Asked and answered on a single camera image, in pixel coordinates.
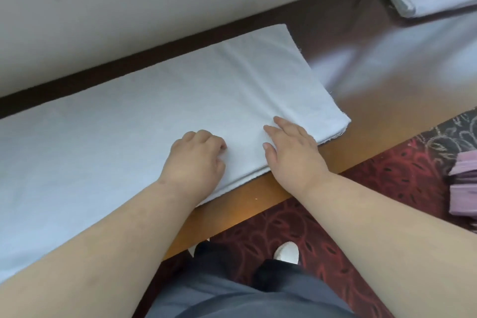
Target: patterned rug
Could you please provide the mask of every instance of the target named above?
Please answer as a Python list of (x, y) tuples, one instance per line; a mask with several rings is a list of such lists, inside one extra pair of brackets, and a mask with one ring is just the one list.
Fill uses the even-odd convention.
[[(448, 213), (447, 173), (458, 152), (477, 149), (477, 109), (423, 132), (342, 175), (391, 199), (425, 213), (470, 228), (469, 219)], [(253, 271), (286, 241), (300, 248), (301, 264), (324, 280), (362, 318), (392, 317), (337, 244), (294, 198), (288, 199), (211, 238), (224, 243), (236, 257), (234, 280), (247, 284)], [(143, 317), (187, 253), (165, 261), (141, 301), (135, 317)]]

